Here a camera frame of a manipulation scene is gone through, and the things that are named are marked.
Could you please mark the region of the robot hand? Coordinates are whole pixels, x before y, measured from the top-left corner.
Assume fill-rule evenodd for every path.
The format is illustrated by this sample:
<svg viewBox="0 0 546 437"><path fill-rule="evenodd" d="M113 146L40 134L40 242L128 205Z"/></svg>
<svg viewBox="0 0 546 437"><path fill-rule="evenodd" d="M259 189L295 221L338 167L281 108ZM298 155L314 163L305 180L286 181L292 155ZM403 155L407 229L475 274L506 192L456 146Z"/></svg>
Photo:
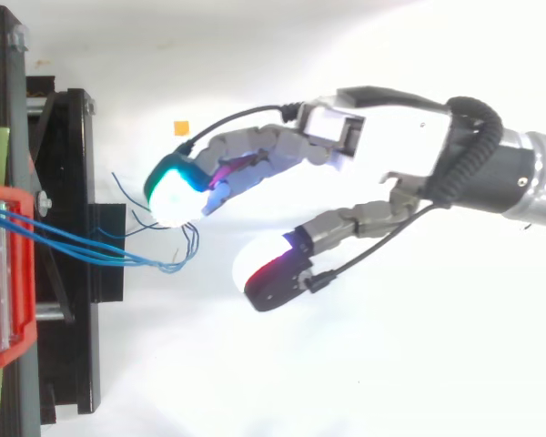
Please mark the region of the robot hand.
<svg viewBox="0 0 546 437"><path fill-rule="evenodd" d="M202 219L266 179L308 162L339 165L361 150L361 139L374 132L371 111L408 108L450 126L450 106L387 88L341 89L333 98L287 105L285 122L294 127L247 127L212 137L196 157L189 139L163 157L144 184L150 213L165 227ZM260 312L279 308L304 291L315 293L338 276L335 270L312 273L312 257L347 238L376 238L384 243L408 225L419 204L421 177L399 175L388 200L326 211L270 243L265 258L240 279L240 289Z"/></svg>

